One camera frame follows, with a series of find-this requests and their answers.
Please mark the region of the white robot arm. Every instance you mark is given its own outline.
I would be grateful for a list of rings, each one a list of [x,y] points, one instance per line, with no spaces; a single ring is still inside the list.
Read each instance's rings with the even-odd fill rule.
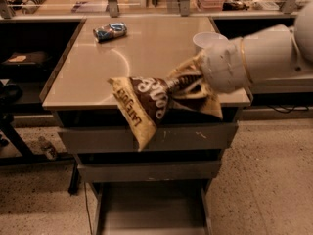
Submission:
[[[200,51],[200,57],[205,81],[222,93],[310,71],[313,2],[300,10],[290,27],[277,24],[245,37],[222,39]]]

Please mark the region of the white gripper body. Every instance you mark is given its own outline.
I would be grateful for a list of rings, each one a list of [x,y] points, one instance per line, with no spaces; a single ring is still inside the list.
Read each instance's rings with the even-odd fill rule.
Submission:
[[[251,85],[239,46],[228,39],[210,43],[200,51],[205,80],[217,92],[232,93]]]

